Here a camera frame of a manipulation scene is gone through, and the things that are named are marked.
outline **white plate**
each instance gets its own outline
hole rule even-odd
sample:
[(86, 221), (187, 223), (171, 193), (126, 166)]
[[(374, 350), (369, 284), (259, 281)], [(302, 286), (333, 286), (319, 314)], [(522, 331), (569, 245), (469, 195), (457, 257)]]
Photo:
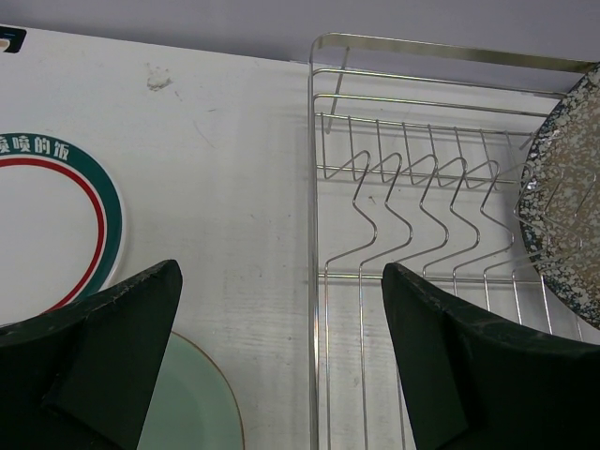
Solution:
[(0, 324), (108, 285), (123, 252), (123, 202), (83, 150), (50, 136), (0, 135), (0, 207)]

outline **granite-patterned plate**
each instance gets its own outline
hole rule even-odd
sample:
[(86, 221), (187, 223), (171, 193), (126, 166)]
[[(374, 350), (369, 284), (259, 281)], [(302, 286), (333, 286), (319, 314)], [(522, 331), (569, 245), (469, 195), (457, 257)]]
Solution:
[(550, 290), (600, 329), (600, 63), (552, 111), (527, 161), (525, 248)]

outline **stainless steel dish rack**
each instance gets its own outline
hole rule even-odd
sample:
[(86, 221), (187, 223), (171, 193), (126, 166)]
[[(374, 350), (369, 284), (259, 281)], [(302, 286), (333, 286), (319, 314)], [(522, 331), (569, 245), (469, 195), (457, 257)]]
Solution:
[[(340, 66), (314, 63), (321, 52), (337, 52)], [(361, 67), (385, 68), (351, 68), (355, 55)], [(564, 93), (416, 77), (411, 61), (421, 56), (477, 73), (521, 68), (580, 77), (593, 64), (343, 34), (315, 41), (308, 85), (312, 449), (414, 448), (383, 313), (385, 263), (398, 261), (532, 328), (600, 342), (546, 289), (520, 237), (519, 191), (533, 176), (527, 150)]]

